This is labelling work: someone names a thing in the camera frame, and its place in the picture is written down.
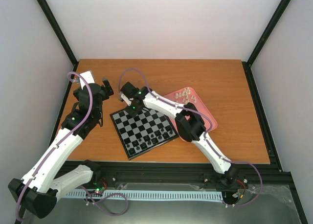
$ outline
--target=black corner post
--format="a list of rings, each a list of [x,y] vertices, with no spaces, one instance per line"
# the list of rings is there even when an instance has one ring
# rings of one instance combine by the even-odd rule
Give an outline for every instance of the black corner post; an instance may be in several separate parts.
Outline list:
[[[256,57],[260,53],[265,42],[267,41],[268,37],[272,33],[273,29],[275,28],[280,17],[283,15],[283,13],[284,13],[285,9],[287,8],[290,1],[291,0],[281,0],[280,3],[278,4],[272,18],[268,22],[268,25],[266,26],[261,38],[259,39],[258,43],[256,44],[253,52],[251,53],[251,55],[247,61],[247,67],[248,68],[250,68],[252,66],[253,62],[256,60]]]
[[[257,113],[258,120],[260,123],[264,142],[265,142],[266,148],[268,150],[268,156],[270,159],[270,163],[277,166],[277,168],[279,170],[282,170],[282,166],[281,166],[281,163],[279,161],[278,153],[276,151],[274,140],[273,140],[272,134],[271,134],[270,129],[269,129],[268,120],[266,118],[266,115],[265,115],[265,112],[263,109],[261,98],[260,98],[258,89],[256,87],[251,68],[249,68],[247,66],[246,62],[242,62],[242,64],[243,64],[243,67],[245,70],[246,80],[248,82],[248,86],[250,89],[250,93],[251,93],[252,101],[253,101],[253,104],[255,107],[255,111]]]
[[[37,0],[39,6],[41,7],[41,9],[43,10],[46,18],[48,19],[51,27],[53,28],[55,34],[57,35],[61,45],[63,46],[68,58],[70,59],[70,61],[72,62],[73,66],[78,65],[78,61],[75,58],[75,55],[73,53],[73,51],[71,50],[60,26],[58,25],[58,22],[56,21],[48,3],[46,0]]]

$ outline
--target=robotic arm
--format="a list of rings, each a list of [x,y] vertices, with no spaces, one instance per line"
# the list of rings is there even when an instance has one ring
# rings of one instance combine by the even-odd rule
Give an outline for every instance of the robotic arm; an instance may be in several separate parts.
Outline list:
[[[205,135],[204,121],[201,116],[188,111],[188,109],[197,111],[194,104],[183,105],[173,102],[160,96],[155,91],[148,91],[147,87],[139,90],[129,82],[121,88],[120,97],[122,101],[127,103],[128,106],[125,110],[132,117],[136,116],[144,107],[147,107],[175,119],[180,137],[195,144],[212,163],[214,170],[219,174],[223,174],[220,180],[222,185],[226,187],[231,185],[232,178],[237,175],[238,170],[230,162],[225,161],[230,161],[230,159],[220,151],[208,134]]]
[[[81,87],[74,91],[74,96],[78,102],[73,105],[71,113],[66,116],[65,121],[61,124],[62,128],[58,131],[52,144],[36,165],[25,174],[22,179],[12,179],[8,185],[10,192],[17,201],[27,182],[31,179],[22,198],[21,206],[25,207],[39,218],[48,215],[54,208],[56,202],[69,191],[91,180],[97,181],[100,176],[99,166],[87,160],[75,170],[54,179],[67,157],[82,143],[89,132],[97,124],[102,126],[102,102],[113,95],[113,90],[107,79],[103,79],[104,85],[100,86],[94,82],[91,71],[84,72],[81,76],[87,81],[93,99],[92,109],[87,120],[61,144],[57,144],[65,135],[73,130],[87,114],[89,108],[89,93],[83,81],[80,81]],[[50,154],[50,156],[44,161],[44,158],[48,154]],[[39,167],[40,169],[35,177],[33,177],[34,171]]]

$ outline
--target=white cable tray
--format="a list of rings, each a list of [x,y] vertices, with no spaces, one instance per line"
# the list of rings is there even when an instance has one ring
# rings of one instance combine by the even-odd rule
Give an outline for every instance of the white cable tray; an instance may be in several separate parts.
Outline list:
[[[122,193],[130,201],[207,201],[222,202],[222,193],[217,191],[131,191],[131,190],[106,190],[103,195],[93,194],[94,198],[103,198],[112,193]],[[86,198],[83,189],[74,189],[64,198]],[[108,200],[124,200],[120,196],[112,196]]]

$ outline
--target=black aluminum frame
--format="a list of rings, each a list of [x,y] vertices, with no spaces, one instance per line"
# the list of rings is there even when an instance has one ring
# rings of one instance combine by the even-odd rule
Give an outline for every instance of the black aluminum frame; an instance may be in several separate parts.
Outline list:
[[[79,62],[76,60],[69,44],[67,43],[64,34],[62,33],[55,17],[52,14],[46,0],[37,0],[48,21],[50,22],[53,30],[55,31],[58,39],[60,40],[66,54],[73,64],[73,70],[78,67]],[[262,106],[262,102],[255,85],[251,66],[256,60],[262,47],[270,36],[271,32],[275,28],[277,22],[282,16],[283,12],[287,8],[291,0],[281,0],[277,9],[275,10],[272,18],[266,26],[261,38],[259,39],[256,47],[254,48],[251,56],[247,62],[242,62],[243,69],[246,74],[247,83],[251,92],[252,100],[256,109],[256,113],[259,119],[261,131],[264,137],[265,145],[268,150],[270,158],[270,164],[256,165],[259,172],[262,175],[264,184],[280,184],[288,185],[291,189],[294,202],[297,207],[297,211],[302,223],[306,224],[307,219],[305,217],[298,193],[293,183],[291,173],[283,172],[280,164],[280,160],[274,145],[274,141],[268,126],[268,122],[265,116],[265,112]],[[66,93],[61,105],[61,109],[55,123],[53,134],[50,143],[53,141],[59,124],[60,119],[67,101],[67,97],[70,94],[71,82],[67,86]],[[57,176],[61,176],[80,164],[79,161],[66,161],[60,169]],[[101,165],[102,175],[107,178],[108,186],[115,187],[121,183],[185,183],[196,184],[204,188],[215,188],[220,191],[226,191],[223,187],[216,184],[212,184],[209,181],[204,182],[205,178],[209,178],[215,174],[215,171],[211,164],[186,164],[186,163],[127,163],[127,162],[99,162]],[[248,165],[240,166],[240,175],[248,179],[250,184],[260,184],[259,178],[256,175],[253,168]]]

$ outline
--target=wooden table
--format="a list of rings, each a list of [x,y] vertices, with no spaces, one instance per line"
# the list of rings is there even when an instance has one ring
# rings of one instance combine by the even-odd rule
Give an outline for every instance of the wooden table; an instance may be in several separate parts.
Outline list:
[[[69,156],[69,160],[128,161],[110,118],[126,104],[118,100],[118,79],[128,68],[135,67],[146,75],[149,86],[166,95],[186,86],[193,87],[218,122],[210,136],[231,160],[269,163],[260,125],[240,60],[80,60],[78,73],[92,70],[101,84],[108,78],[114,95],[103,102],[104,126],[94,128]],[[144,86],[142,77],[130,71],[122,84],[130,81]],[[76,99],[72,85],[64,113],[71,111]],[[207,158],[192,143],[177,138],[133,159],[132,161],[207,163]]]

